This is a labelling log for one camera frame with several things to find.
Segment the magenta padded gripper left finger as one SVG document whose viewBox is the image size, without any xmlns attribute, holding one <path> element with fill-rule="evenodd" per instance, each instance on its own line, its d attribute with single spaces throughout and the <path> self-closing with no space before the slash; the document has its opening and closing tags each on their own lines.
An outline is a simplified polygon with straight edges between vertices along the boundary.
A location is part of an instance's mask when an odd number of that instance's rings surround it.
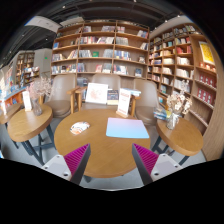
<svg viewBox="0 0 224 224">
<path fill-rule="evenodd" d="M 65 156 L 56 155 L 42 169 L 79 185 L 91 154 L 89 144 L 83 145 Z"/>
</svg>

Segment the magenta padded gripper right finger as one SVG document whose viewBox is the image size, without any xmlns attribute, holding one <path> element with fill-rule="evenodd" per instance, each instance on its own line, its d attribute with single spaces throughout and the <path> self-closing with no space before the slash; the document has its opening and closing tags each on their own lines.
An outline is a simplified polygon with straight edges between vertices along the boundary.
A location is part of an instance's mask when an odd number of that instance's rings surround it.
<svg viewBox="0 0 224 224">
<path fill-rule="evenodd" d="M 167 154 L 156 154 L 136 143 L 132 144 L 132 155 L 144 185 L 182 169 L 182 166 Z"/>
</svg>

